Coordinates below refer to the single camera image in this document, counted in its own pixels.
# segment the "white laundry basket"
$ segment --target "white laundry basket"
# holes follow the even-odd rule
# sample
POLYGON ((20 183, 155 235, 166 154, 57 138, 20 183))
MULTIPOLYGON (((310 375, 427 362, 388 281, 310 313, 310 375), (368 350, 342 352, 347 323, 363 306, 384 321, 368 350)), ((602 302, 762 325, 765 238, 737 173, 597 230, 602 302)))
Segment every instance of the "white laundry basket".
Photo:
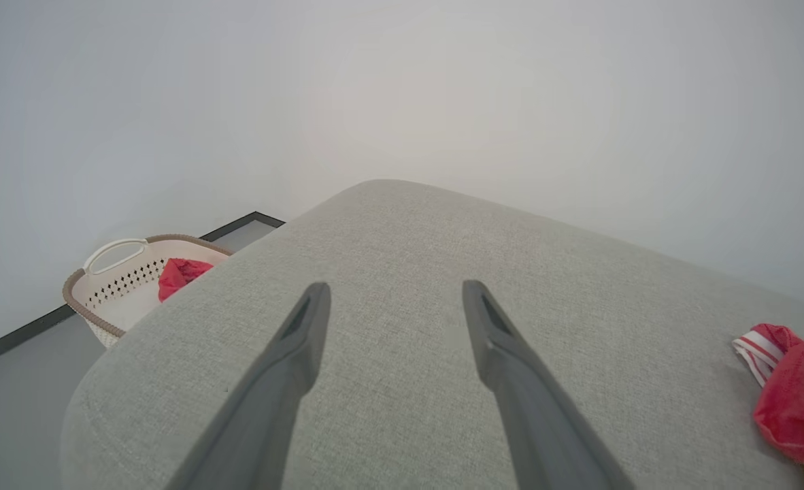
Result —
POLYGON ((111 242, 94 252, 63 285, 63 299, 100 339, 111 347, 145 314, 160 305, 157 280, 170 259, 204 261, 218 265, 232 252, 187 235, 158 235, 111 242), (130 257, 94 270, 97 259, 124 245, 141 248, 130 257))

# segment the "gray cushion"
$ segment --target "gray cushion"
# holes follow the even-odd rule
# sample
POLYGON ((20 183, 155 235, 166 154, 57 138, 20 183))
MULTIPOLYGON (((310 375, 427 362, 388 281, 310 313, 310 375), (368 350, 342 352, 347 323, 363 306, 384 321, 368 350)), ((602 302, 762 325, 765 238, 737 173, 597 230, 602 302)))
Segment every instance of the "gray cushion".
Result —
POLYGON ((475 372, 464 279, 485 282, 640 487, 804 487, 750 418, 729 342, 804 336, 804 305, 597 233, 414 183, 340 193, 147 316, 85 376, 69 488, 160 488, 303 289, 330 283, 317 385, 285 487, 513 487, 475 372))

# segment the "floor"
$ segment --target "floor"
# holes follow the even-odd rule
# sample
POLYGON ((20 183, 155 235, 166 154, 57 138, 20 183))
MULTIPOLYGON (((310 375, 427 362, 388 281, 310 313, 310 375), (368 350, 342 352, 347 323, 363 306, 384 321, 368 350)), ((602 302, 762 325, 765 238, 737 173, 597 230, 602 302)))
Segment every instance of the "floor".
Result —
MULTIPOLYGON (((252 221, 215 243, 237 251, 272 230, 252 221)), ((63 413, 104 351, 84 320, 72 316, 0 356, 0 488, 61 488, 63 413)))

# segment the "crumpled red clothing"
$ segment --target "crumpled red clothing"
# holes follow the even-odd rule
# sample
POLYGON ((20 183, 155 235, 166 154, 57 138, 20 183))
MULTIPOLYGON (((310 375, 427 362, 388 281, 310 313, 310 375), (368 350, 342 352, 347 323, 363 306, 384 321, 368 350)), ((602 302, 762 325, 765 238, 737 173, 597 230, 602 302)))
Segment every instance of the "crumpled red clothing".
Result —
POLYGON ((160 303, 166 301, 178 289, 184 288, 184 286, 205 274, 212 267, 212 264, 204 263, 203 261, 190 261, 187 259, 170 259, 166 261, 166 266, 157 281, 160 284, 160 291, 157 292, 160 303))
POLYGON ((804 463, 804 341, 782 326, 757 325, 785 355, 768 377, 753 419, 772 446, 804 463))

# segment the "basket handle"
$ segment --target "basket handle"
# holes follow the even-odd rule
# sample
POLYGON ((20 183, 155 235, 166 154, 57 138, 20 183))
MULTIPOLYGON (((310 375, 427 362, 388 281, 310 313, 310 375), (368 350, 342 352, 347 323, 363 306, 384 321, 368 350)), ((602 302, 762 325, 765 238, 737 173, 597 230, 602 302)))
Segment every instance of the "basket handle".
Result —
POLYGON ((115 242, 106 243, 106 245, 103 245, 103 247, 100 247, 100 249, 98 249, 98 251, 95 251, 93 254, 90 255, 90 257, 88 257, 88 260, 85 261, 85 263, 84 263, 84 272, 85 272, 85 274, 94 275, 94 276, 97 275, 97 274, 102 274, 103 272, 105 272, 105 271, 107 271, 109 269, 112 269, 113 267, 117 267, 117 266, 125 263, 125 261, 131 260, 133 257, 136 257, 138 254, 143 253, 145 251, 145 248, 147 248, 147 247, 148 247, 148 241, 145 240, 145 239, 141 239, 141 238, 125 238, 125 239, 122 239, 122 240, 116 240, 115 242), (100 269, 100 270, 91 269, 91 267, 94 265, 94 262, 97 261, 97 259, 99 259, 100 257, 102 257, 103 254, 105 254, 107 251, 110 251, 110 250, 112 250, 114 248, 122 247, 123 245, 129 245, 131 243, 138 243, 138 244, 141 245, 141 248, 139 248, 139 251, 137 253, 129 255, 129 257, 124 258, 122 260, 119 260, 116 263, 113 263, 112 265, 110 265, 109 267, 103 267, 103 269, 100 269))

